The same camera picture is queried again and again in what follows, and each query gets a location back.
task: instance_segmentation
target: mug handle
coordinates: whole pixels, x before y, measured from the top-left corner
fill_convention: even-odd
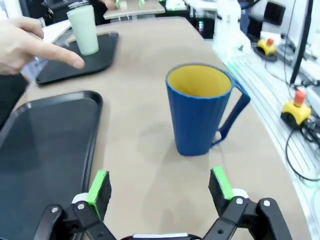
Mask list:
[[[235,120],[237,119],[239,114],[242,112],[242,110],[245,109],[245,107],[250,103],[251,98],[249,97],[249,95],[248,95],[247,91],[244,89],[244,87],[235,78],[233,78],[232,80],[235,83],[235,87],[242,93],[242,95],[239,98],[236,105],[234,106],[234,108],[232,109],[228,118],[225,120],[223,126],[218,129],[218,131],[221,134],[221,138],[218,141],[211,143],[211,147],[213,147],[213,146],[221,143],[223,140],[225,140],[232,124],[234,124]]]

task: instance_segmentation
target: light green cup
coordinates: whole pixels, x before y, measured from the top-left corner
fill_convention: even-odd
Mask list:
[[[94,8],[91,5],[85,5],[70,10],[66,14],[81,54],[87,56],[98,52]]]

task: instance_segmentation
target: human hand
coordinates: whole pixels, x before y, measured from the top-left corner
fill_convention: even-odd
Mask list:
[[[39,20],[21,17],[0,22],[0,75],[17,74],[35,56],[65,62],[77,69],[84,60],[73,51],[43,42]]]
[[[114,0],[104,0],[104,4],[108,10],[117,9],[117,5]]]

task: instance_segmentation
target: screw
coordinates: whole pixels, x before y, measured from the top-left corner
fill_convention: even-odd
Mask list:
[[[84,208],[85,208],[85,205],[83,205],[82,203],[78,205],[78,209],[81,210],[81,209],[84,209]]]
[[[235,202],[236,202],[236,204],[243,204],[243,203],[244,203],[244,201],[242,200],[242,198],[237,198],[237,199],[235,200]]]
[[[269,206],[270,206],[270,202],[269,202],[268,200],[265,200],[265,201],[263,202],[263,205],[265,205],[266,207],[269,207]]]
[[[59,209],[59,208],[57,208],[57,207],[55,206],[55,207],[53,207],[53,208],[51,209],[51,212],[54,214],[56,211],[58,211],[58,209]]]

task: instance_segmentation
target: black pole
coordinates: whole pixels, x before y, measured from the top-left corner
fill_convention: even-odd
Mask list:
[[[310,25],[311,25],[311,14],[312,14],[312,8],[313,8],[314,0],[308,0],[307,2],[307,9],[306,9],[306,15],[305,15],[305,21],[304,21],[304,27],[302,30],[302,37],[301,37],[301,43],[300,47],[298,48],[298,54],[296,57],[295,64],[293,66],[293,71],[290,79],[290,85],[294,84],[300,69],[301,61],[304,56]]]

